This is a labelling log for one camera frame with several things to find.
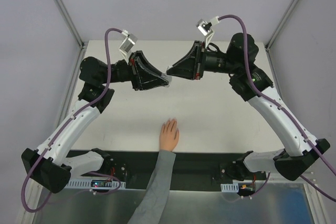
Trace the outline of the clear nail polish bottle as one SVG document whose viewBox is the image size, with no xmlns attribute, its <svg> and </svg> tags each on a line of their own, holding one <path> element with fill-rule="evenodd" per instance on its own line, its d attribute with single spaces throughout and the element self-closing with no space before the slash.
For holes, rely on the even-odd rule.
<svg viewBox="0 0 336 224">
<path fill-rule="evenodd" d="M 161 78 L 165 81 L 165 88 L 168 88 L 172 82 L 172 76 L 166 75 L 165 73 L 163 73 L 161 75 Z"/>
</svg>

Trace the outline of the grey sleeved forearm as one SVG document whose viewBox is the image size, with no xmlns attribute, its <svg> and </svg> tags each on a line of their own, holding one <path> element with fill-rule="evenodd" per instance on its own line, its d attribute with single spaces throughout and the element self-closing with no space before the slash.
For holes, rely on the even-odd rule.
<svg viewBox="0 0 336 224">
<path fill-rule="evenodd" d="M 159 223 L 170 194 L 176 155 L 160 150 L 145 195 L 128 223 Z"/>
</svg>

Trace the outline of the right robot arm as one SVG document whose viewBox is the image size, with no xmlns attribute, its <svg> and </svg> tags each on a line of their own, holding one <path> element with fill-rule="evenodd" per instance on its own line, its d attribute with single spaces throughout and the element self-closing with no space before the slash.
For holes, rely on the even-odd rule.
<svg viewBox="0 0 336 224">
<path fill-rule="evenodd" d="M 173 66 L 169 76 L 199 80 L 205 71 L 229 75 L 232 89 L 248 102 L 274 130 L 284 148 L 273 152 L 248 151 L 225 168 L 227 176 L 236 180 L 250 178 L 256 172 L 279 173 L 295 181 L 330 148 L 330 143 L 309 133 L 280 98 L 273 82 L 254 61 L 259 48 L 247 35 L 248 67 L 244 58 L 244 35 L 232 36 L 226 52 L 214 43 L 194 41 L 190 51 Z"/>
</svg>

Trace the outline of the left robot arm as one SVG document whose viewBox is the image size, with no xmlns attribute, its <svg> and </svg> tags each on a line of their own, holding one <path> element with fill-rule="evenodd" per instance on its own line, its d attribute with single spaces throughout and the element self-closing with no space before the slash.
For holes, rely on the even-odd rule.
<svg viewBox="0 0 336 224">
<path fill-rule="evenodd" d="M 83 174 L 96 172 L 99 176 L 111 175 L 111 156 L 98 148 L 77 157 L 67 156 L 84 130 L 109 105 L 114 90 L 107 87 L 107 81 L 130 81 L 135 91 L 145 91 L 167 87 L 172 78 L 152 66 L 139 50 L 133 52 L 128 60 L 119 60 L 111 65 L 87 57 L 80 64 L 79 79 L 84 85 L 71 112 L 35 150 L 27 148 L 22 153 L 27 172 L 25 185 L 32 179 L 56 194 L 71 179 Z"/>
</svg>

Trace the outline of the mannequin hand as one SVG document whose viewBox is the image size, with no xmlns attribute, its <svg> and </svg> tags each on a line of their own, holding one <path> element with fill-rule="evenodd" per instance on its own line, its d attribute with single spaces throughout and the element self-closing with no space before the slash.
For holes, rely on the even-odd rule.
<svg viewBox="0 0 336 224">
<path fill-rule="evenodd" d="M 179 141 L 180 132 L 177 127 L 177 119 L 168 119 L 163 123 L 159 136 L 160 150 L 172 152 Z"/>
</svg>

